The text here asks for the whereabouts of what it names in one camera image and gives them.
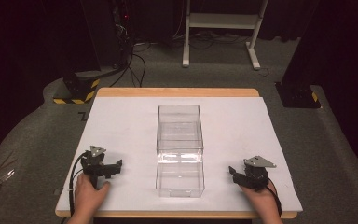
black cable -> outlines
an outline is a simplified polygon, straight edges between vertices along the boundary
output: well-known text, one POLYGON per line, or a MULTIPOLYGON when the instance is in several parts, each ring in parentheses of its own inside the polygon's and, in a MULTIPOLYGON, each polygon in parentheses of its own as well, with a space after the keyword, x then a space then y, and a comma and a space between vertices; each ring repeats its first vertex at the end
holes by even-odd
POLYGON ((74 166, 72 167, 71 177, 69 179, 69 207, 71 209, 71 216, 75 212, 75 203, 74 203, 74 173, 77 163, 81 160, 82 157, 86 156, 86 153, 82 153, 75 161, 74 166))
POLYGON ((278 198, 278 190, 277 190, 277 188, 275 187, 274 182, 272 182, 271 179, 268 179, 268 180, 271 182, 272 186, 274 186, 274 188, 275 188, 275 190, 276 190, 277 192, 275 193, 272 189, 269 188, 269 186, 266 186, 266 189, 267 189, 269 192, 271 192, 272 196, 274 197, 275 203, 277 204, 277 207, 278 207, 278 214, 279 214, 279 216, 281 216, 281 214, 282 214, 282 204, 281 204, 281 201, 280 201, 279 198, 278 198))
POLYGON ((79 171, 77 171, 76 174, 74 175, 74 177, 72 177, 72 180, 74 180, 75 177, 76 177, 80 172, 82 172, 82 171, 83 171, 83 169, 80 169, 79 171))
POLYGON ((201 37, 203 37, 202 35, 200 36, 200 37, 196 37, 197 38, 197 40, 199 40, 199 41, 211 41, 211 39, 212 39, 212 41, 210 42, 210 44, 208 45, 208 46, 206 46, 206 47, 204 47, 204 48, 199 48, 199 47, 196 47, 196 46, 194 46, 194 45, 191 45, 191 44, 188 44, 191 48, 193 48, 193 49, 208 49, 208 48, 210 48, 212 45, 213 45, 213 43, 214 43, 214 38, 213 38, 213 36, 211 36, 211 35, 207 35, 208 37, 210 37, 209 39, 202 39, 201 37))
POLYGON ((145 49, 140 49, 140 50, 135 50, 134 52, 142 52, 142 51, 146 51, 147 49, 150 49, 150 47, 152 46, 152 43, 150 43, 150 41, 147 41, 146 42, 148 45, 147 45, 147 47, 145 48, 145 49))
POLYGON ((237 35, 237 37, 235 37, 232 40, 218 40, 218 39, 215 39, 214 43, 218 43, 218 44, 237 44, 237 43, 240 43, 240 42, 245 42, 246 40, 248 40, 250 38, 250 36, 247 36, 244 39, 240 39, 241 37, 242 36, 237 35))
POLYGON ((183 48, 183 45, 184 45, 185 41, 182 37, 180 38, 175 38, 173 41, 172 41, 172 48, 173 49, 182 49, 183 48))
POLYGON ((135 82, 133 80, 133 78, 135 77, 135 79, 138 81, 139 85, 141 85, 141 81, 139 81, 139 78, 135 75, 135 73, 132 71, 132 69, 130 68, 131 71, 131 81, 132 81, 132 85, 133 87, 136 87, 135 82))
POLYGON ((132 55, 133 54, 131 54, 130 61, 126 66, 126 69, 124 69, 124 71, 121 73, 120 77, 114 83, 112 83, 109 87, 113 87, 116 83, 118 83, 121 80, 121 78, 124 76, 124 74, 127 72, 127 70, 130 68, 130 64, 132 62, 132 55))
POLYGON ((61 224, 65 223, 66 217, 61 220, 61 224))
POLYGON ((139 87, 142 87, 142 84, 144 82, 144 77, 145 77, 146 63, 145 63, 145 60, 141 56, 139 56, 138 54, 132 54, 132 55, 135 56, 135 57, 138 57, 144 63, 144 71, 143 71, 142 76, 141 76, 141 81, 139 82, 139 87))

clear plastic box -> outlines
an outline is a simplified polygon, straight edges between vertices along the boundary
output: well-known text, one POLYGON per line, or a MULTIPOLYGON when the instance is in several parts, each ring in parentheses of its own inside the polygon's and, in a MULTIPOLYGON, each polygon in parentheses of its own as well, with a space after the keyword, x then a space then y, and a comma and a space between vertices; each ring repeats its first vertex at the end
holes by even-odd
POLYGON ((198 105, 158 107, 157 153, 159 196, 199 198, 205 187, 198 105))

white metal stand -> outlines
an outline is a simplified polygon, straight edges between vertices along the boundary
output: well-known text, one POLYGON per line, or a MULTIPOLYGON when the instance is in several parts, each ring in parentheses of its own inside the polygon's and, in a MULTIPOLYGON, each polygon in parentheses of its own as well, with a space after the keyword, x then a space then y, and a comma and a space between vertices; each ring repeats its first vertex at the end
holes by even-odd
POLYGON ((260 63, 255 55, 255 41, 263 21, 269 0, 262 0, 260 11, 257 15, 237 15, 237 14, 209 14, 209 13, 191 13, 190 0, 187 0, 186 9, 186 33, 185 45, 183 50, 183 67, 190 66, 190 47, 188 43, 190 27, 202 28, 227 28, 227 29, 246 29, 254 30, 251 42, 246 42, 246 49, 252 61, 254 70, 260 69, 260 63))

wooden table edge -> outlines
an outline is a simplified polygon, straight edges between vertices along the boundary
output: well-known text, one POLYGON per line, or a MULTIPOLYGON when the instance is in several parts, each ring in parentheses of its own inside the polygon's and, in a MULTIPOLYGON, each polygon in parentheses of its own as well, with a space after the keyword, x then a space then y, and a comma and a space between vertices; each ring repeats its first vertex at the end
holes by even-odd
MULTIPOLYGON (((69 211, 56 210, 58 217, 69 217, 69 211)), ((295 218, 298 212, 284 211, 281 218, 295 218)), ((95 217, 124 217, 124 218, 220 218, 220 219, 252 219, 259 218, 255 212, 194 212, 194 211, 105 211, 97 212, 95 217)))
POLYGON ((97 97, 259 97, 256 89, 239 88, 100 88, 97 97))

dark background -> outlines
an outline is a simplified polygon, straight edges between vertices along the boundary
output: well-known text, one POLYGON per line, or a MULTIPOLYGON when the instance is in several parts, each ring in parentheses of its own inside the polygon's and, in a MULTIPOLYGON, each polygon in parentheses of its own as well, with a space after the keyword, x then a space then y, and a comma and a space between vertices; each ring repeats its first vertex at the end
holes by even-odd
MULTIPOLYGON (((137 36, 169 46, 180 24, 182 1, 128 2, 137 36)), ((304 34, 318 1, 270 0, 259 37, 280 36, 282 41, 303 37, 295 53, 296 60, 302 62, 295 71, 296 81, 324 88, 342 131, 358 156, 358 1, 322 2, 304 34)), ((245 13, 239 8, 254 11, 258 4, 255 0, 198 0, 192 1, 192 10, 245 13)), ((57 43, 69 61, 73 60, 74 49, 84 55, 70 62, 74 71, 98 69, 92 36, 79 1, 1 1, 0 143, 21 119, 42 105, 43 88, 62 77, 41 36, 46 32, 43 30, 46 21, 55 21, 57 27, 61 26, 52 32, 66 30, 70 34, 59 32, 61 35, 57 36, 57 43)), ((182 34, 183 22, 179 30, 182 34)))

